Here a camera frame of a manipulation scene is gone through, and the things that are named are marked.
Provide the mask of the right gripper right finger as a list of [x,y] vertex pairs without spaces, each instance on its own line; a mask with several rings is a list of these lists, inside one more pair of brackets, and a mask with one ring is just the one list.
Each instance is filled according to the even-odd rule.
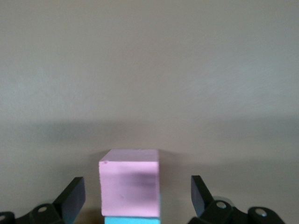
[[192,224],[231,223],[232,206],[223,200],[215,200],[199,175],[191,176],[191,200],[196,212]]

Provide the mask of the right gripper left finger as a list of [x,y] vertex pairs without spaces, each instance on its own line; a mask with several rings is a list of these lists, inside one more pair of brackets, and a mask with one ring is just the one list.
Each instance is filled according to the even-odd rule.
[[75,177],[53,203],[44,203],[30,212],[31,224],[72,224],[85,203],[85,181]]

